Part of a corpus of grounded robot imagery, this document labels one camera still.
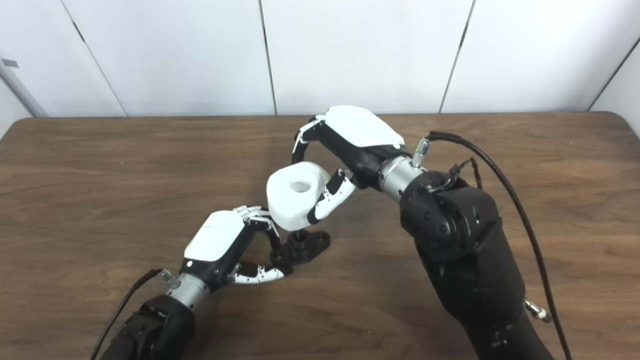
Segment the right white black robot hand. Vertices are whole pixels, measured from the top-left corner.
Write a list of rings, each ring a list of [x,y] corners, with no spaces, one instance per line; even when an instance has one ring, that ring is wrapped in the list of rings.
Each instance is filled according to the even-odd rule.
[[[372,111],[356,105],[334,105],[299,128],[292,164],[304,160],[311,142],[320,142],[344,164],[325,184],[306,214],[310,224],[327,218],[355,189],[382,192],[384,168],[396,158],[407,158],[405,140]]]

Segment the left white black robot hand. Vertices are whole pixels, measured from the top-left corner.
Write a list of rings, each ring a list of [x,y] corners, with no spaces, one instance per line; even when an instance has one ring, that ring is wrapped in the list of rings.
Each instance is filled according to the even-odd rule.
[[[253,285],[292,275],[291,265],[261,265],[241,260],[256,233],[261,231],[272,248],[281,244],[267,208],[243,205],[217,210],[186,246],[179,272],[200,280],[210,293],[235,282]]]

